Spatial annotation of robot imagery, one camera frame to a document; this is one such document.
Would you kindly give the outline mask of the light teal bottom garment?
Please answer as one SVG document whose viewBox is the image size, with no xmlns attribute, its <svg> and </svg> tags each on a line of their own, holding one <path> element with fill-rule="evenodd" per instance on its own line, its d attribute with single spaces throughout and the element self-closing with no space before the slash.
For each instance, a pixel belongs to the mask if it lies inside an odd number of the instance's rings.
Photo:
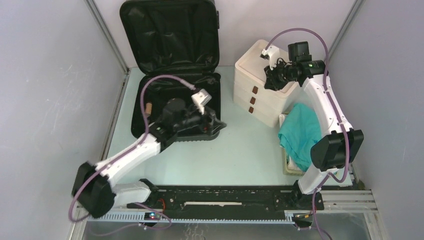
<svg viewBox="0 0 424 240">
<path fill-rule="evenodd" d="M 303 103 L 295 103 L 278 132 L 280 146 L 294 164 L 306 172 L 312 165 L 311 148 L 322 138 L 315 111 Z"/>
</svg>

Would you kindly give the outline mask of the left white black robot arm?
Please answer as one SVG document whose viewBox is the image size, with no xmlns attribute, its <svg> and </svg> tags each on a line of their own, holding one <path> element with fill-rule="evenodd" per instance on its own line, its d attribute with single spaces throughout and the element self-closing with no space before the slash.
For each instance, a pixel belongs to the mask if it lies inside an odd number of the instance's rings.
<svg viewBox="0 0 424 240">
<path fill-rule="evenodd" d="M 96 219 L 119 205 L 139 202 L 145 208 L 153 208 L 158 194 L 147 180 L 125 184 L 119 180 L 176 142 L 180 132 L 199 129 L 206 135 L 214 135 L 226 126 L 210 107 L 196 103 L 186 106 L 182 99 L 172 99 L 130 146 L 96 164 L 85 162 L 79 166 L 71 191 L 72 202 L 79 203 Z"/>
</svg>

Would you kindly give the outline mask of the brown cosmetic tube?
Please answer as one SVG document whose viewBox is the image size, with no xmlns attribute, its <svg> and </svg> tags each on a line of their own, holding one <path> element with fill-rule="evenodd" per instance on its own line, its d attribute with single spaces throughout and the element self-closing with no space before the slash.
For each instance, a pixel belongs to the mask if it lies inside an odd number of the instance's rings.
<svg viewBox="0 0 424 240">
<path fill-rule="evenodd" d="M 148 102 L 145 104 L 144 112 L 147 116 L 150 116 L 152 114 L 153 104 L 151 102 Z"/>
</svg>

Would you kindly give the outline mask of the white drawer unit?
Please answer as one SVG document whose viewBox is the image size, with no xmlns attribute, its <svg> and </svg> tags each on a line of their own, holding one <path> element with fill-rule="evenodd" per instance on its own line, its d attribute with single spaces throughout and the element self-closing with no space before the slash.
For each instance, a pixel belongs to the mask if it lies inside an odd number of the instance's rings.
<svg viewBox="0 0 424 240">
<path fill-rule="evenodd" d="M 279 91 L 265 88 L 264 68 L 269 61 L 260 54 L 267 45 L 266 40 L 256 41 L 235 63 L 233 101 L 265 125 L 275 127 L 279 115 L 289 111 L 301 88 L 297 82 L 290 82 Z"/>
</svg>

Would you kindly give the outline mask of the black ribbed hard-shell suitcase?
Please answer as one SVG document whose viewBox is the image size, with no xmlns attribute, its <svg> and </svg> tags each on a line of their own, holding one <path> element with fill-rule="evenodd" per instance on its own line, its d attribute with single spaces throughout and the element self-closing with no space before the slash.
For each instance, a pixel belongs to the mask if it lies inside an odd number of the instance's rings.
<svg viewBox="0 0 424 240">
<path fill-rule="evenodd" d="M 207 106 L 221 115 L 219 12 L 212 0 L 128 0 L 119 10 L 136 64 L 144 77 L 138 85 L 130 131 L 139 138 L 145 131 L 141 103 L 152 103 L 149 122 L 155 121 L 166 103 L 180 98 L 192 102 L 192 92 L 180 77 L 212 97 Z"/>
</svg>

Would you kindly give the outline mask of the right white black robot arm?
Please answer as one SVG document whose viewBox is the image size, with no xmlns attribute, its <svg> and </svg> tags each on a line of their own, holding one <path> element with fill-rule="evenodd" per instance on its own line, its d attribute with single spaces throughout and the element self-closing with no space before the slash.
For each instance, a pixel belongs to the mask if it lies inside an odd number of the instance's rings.
<svg viewBox="0 0 424 240">
<path fill-rule="evenodd" d="M 274 83 L 297 82 L 311 100 L 320 124 L 322 138 L 311 148 L 312 165 L 296 183 L 297 191 L 291 194 L 291 204 L 304 209 L 311 202 L 311 194 L 318 192 L 329 178 L 343 169 L 342 183 L 364 141 L 362 130 L 355 130 L 345 117 L 331 86 L 327 64 L 313 60 L 306 41 L 288 46 L 288 61 L 281 58 L 280 49 L 269 43 L 261 52 L 269 61 L 268 79 Z"/>
</svg>

